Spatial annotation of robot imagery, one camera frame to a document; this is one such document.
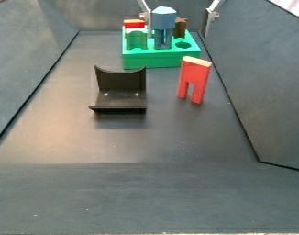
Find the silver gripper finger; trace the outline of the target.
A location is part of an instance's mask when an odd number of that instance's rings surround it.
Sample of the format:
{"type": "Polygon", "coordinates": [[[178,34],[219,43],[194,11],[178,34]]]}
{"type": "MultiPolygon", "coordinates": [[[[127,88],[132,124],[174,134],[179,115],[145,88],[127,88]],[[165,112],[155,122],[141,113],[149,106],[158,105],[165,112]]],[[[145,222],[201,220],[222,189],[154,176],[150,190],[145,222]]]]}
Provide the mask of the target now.
{"type": "Polygon", "coordinates": [[[205,37],[209,35],[211,23],[219,18],[219,8],[226,0],[214,0],[213,4],[205,9],[205,20],[202,27],[202,34],[205,37]]]}
{"type": "Polygon", "coordinates": [[[142,9],[141,19],[147,23],[149,38],[153,38],[153,10],[147,5],[146,0],[138,0],[138,4],[142,9]]]}

